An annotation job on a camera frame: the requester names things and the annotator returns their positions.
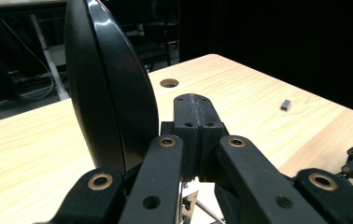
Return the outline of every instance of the light wood tabletop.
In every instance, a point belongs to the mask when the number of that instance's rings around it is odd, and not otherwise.
[[[311,167],[337,173],[353,147],[352,110],[218,55],[149,77],[160,121],[173,120],[178,95],[201,94],[230,134],[250,139],[285,175]],[[177,86],[161,85],[169,78]],[[291,101],[288,111],[280,109],[285,100]],[[0,223],[50,220],[65,194],[93,168],[70,100],[0,120]],[[212,187],[201,185],[199,200],[221,216],[208,196]],[[213,221],[200,213],[195,208],[192,223]]]

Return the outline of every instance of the small metal block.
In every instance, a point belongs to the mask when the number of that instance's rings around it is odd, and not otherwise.
[[[281,110],[288,111],[290,109],[290,100],[285,100],[281,105]]]

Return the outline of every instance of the dark floor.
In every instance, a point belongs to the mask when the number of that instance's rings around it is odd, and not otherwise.
[[[170,49],[171,64],[179,62],[178,49]],[[153,71],[166,67],[166,62],[155,63]],[[43,78],[40,83],[36,83],[29,89],[24,91],[21,99],[18,101],[1,100],[0,99],[0,119],[5,119],[44,105],[50,105],[59,101],[57,91],[51,87],[49,78]]]

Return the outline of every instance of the glossy black object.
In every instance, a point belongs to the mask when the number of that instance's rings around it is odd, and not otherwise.
[[[159,132],[148,74],[99,1],[68,1],[64,36],[70,95],[95,166],[124,173]]]

